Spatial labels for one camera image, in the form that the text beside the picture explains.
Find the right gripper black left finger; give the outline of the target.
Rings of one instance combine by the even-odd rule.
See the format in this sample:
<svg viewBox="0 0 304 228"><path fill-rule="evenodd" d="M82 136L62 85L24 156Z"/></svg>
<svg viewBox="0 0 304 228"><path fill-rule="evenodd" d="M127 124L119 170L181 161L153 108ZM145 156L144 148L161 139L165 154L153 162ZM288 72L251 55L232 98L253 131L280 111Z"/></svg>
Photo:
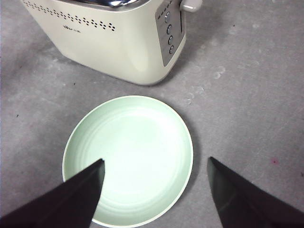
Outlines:
<svg viewBox="0 0 304 228"><path fill-rule="evenodd" d="M0 219L2 228L87 228L105 177L99 159L72 178Z"/></svg>

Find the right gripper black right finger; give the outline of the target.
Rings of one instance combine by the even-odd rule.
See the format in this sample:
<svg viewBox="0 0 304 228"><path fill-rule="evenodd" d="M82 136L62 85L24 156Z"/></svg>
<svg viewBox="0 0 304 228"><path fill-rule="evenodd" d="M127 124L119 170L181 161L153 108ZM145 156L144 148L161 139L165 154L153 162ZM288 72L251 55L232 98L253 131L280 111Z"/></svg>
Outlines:
<svg viewBox="0 0 304 228"><path fill-rule="evenodd" d="M209 157L210 191L225 228L302 228L304 214Z"/></svg>

